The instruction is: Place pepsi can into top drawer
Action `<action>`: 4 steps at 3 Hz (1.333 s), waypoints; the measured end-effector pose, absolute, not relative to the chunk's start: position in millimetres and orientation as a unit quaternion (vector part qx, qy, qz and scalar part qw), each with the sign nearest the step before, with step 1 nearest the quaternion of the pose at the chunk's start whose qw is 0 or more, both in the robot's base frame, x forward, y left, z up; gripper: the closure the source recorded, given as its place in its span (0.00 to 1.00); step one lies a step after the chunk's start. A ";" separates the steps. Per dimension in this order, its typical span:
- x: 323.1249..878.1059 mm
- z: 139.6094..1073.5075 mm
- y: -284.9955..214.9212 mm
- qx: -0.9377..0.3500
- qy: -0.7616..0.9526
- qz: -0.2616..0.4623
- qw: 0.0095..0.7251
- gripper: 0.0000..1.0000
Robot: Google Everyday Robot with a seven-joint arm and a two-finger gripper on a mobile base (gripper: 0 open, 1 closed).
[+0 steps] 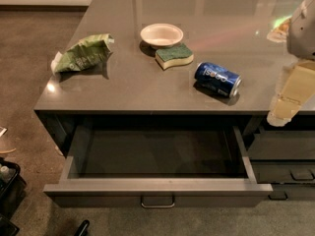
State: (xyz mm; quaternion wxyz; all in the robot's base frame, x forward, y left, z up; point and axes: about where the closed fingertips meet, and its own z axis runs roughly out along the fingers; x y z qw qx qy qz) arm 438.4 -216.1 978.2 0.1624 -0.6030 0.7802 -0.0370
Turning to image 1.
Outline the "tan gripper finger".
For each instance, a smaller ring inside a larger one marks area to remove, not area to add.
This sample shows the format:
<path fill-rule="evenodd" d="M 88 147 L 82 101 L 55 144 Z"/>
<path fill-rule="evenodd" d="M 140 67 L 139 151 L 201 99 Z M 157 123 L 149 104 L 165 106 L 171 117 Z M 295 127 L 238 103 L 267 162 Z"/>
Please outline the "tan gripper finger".
<path fill-rule="evenodd" d="M 299 60 L 284 66 L 276 83 L 267 122 L 274 127 L 285 126 L 314 94 L 314 61 Z"/>

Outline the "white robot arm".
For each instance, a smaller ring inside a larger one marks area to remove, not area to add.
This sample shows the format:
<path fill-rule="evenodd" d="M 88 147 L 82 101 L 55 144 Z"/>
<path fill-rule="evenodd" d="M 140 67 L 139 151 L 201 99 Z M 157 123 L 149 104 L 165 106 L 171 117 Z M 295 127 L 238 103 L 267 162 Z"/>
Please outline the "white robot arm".
<path fill-rule="evenodd" d="M 315 0 L 303 0 L 267 40 L 285 42 L 287 52 L 298 59 L 283 68 L 267 116 L 270 125 L 283 127 L 315 94 Z"/>

